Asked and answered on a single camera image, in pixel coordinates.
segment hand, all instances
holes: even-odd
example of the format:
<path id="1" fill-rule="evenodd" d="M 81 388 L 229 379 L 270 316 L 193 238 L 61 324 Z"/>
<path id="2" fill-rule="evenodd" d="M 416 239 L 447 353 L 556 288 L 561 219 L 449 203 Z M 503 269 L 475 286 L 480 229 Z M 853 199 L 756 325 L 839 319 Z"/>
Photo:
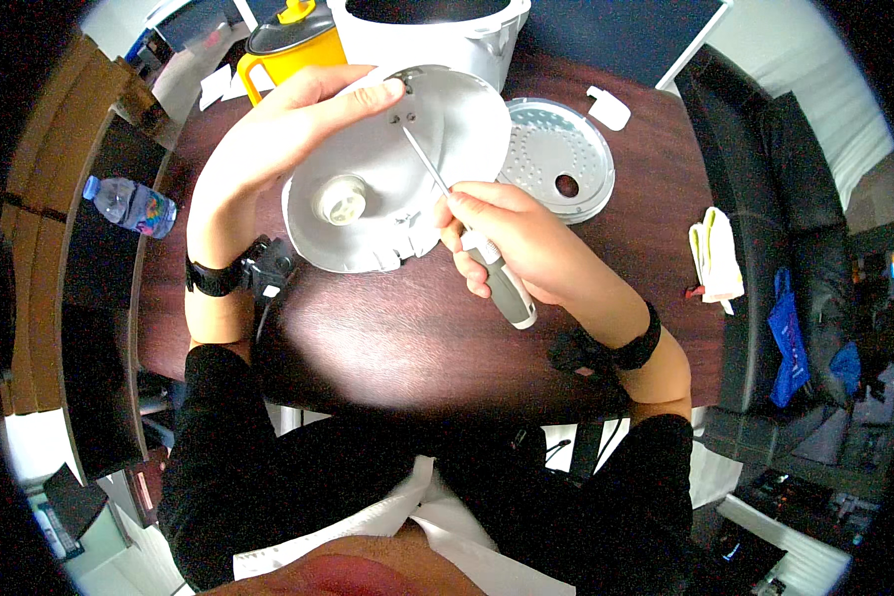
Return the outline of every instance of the hand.
<path id="1" fill-rule="evenodd" d="M 371 70 L 339 66 L 298 71 L 228 131 L 199 177 L 200 190 L 234 196 L 269 188 L 327 137 L 393 106 L 404 96 L 398 79 L 334 96 Z"/>
<path id="2" fill-rule="evenodd" d="M 595 294 L 600 274 L 608 268 L 536 199 L 509 184 L 460 182 L 451 190 L 435 207 L 435 225 L 471 292 L 490 296 L 486 270 L 460 246 L 461 221 L 501 249 L 537 300 L 565 306 Z"/>

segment wooden table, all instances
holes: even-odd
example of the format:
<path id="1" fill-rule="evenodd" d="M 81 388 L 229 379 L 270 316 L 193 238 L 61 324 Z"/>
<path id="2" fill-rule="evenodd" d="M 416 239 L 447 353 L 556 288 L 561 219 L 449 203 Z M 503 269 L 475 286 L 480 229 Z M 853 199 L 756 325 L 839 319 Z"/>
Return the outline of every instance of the wooden table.
<path id="1" fill-rule="evenodd" d="M 722 308 L 681 297 L 695 283 L 686 233 L 712 197 L 679 98 L 567 60 L 524 54 L 515 56 L 503 95 L 544 97 L 586 113 L 590 85 L 608 89 L 633 115 L 619 133 L 598 126 L 616 164 L 616 187 L 605 209 L 573 230 L 656 306 L 679 339 L 692 365 L 693 403 L 715 403 Z M 139 359 L 153 372 L 183 378 L 190 340 L 183 316 L 185 207 L 212 150 L 249 109 L 241 99 L 192 113 L 176 146 L 179 160 L 166 188 L 183 208 L 177 230 L 148 246 L 140 297 Z M 259 198 L 258 232 L 287 237 L 280 200 L 280 189 Z M 513 329 L 492 304 L 467 292 L 442 245 L 392 273 L 345 276 L 302 262 L 270 316 L 255 364 L 267 399 L 320 412 L 353 407 L 539 423 L 614 413 L 615 388 L 551 367 L 547 349 L 576 323 L 559 307 L 537 306 L 531 329 Z"/>

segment yellow pot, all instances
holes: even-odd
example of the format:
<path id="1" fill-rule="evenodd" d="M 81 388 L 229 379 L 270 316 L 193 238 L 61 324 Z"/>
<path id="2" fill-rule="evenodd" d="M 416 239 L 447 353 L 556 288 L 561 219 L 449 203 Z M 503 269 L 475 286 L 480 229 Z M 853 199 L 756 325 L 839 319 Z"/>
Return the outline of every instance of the yellow pot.
<path id="1" fill-rule="evenodd" d="M 253 106 L 262 100 L 249 77 L 256 66 L 262 66 L 274 84 L 280 85 L 303 67 L 348 62 L 334 28 L 331 9 L 314 0 L 287 0 L 285 10 L 251 32 L 245 51 L 236 69 Z"/>

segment screwdriver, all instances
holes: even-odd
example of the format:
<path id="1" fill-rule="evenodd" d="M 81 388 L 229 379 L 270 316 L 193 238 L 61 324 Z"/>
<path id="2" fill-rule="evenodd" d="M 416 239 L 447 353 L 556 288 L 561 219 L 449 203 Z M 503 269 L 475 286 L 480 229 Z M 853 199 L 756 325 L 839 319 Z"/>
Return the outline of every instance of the screwdriver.
<path id="1" fill-rule="evenodd" d="M 411 147 L 417 152 L 417 157 L 423 162 L 424 167 L 434 177 L 434 182 L 441 188 L 444 197 L 450 197 L 450 189 L 444 183 L 438 169 L 427 158 L 427 153 L 417 144 L 417 139 L 411 135 L 407 127 L 402 126 Z M 500 249 L 493 244 L 487 236 L 476 230 L 471 230 L 467 224 L 463 224 L 466 232 L 460 237 L 463 250 L 487 270 L 487 286 L 490 287 L 490 298 L 501 311 L 501 314 L 517 329 L 526 329 L 536 322 L 536 305 L 530 296 L 520 276 L 515 274 L 503 260 Z"/>

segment black leather sofa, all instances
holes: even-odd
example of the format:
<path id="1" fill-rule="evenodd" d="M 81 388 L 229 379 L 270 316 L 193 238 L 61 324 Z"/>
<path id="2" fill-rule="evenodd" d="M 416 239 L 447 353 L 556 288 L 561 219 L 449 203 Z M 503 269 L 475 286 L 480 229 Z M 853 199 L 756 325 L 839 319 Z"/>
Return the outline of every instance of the black leather sofa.
<path id="1" fill-rule="evenodd" d="M 769 465 L 848 397 L 828 365 L 850 335 L 847 229 L 834 180 L 792 93 L 770 97 L 709 46 L 676 77 L 702 148 L 716 207 L 731 220 L 745 296 L 726 316 L 720 403 L 702 441 L 732 459 Z M 811 381 L 784 409 L 769 394 L 781 354 L 768 327 L 774 279 L 788 267 Z"/>

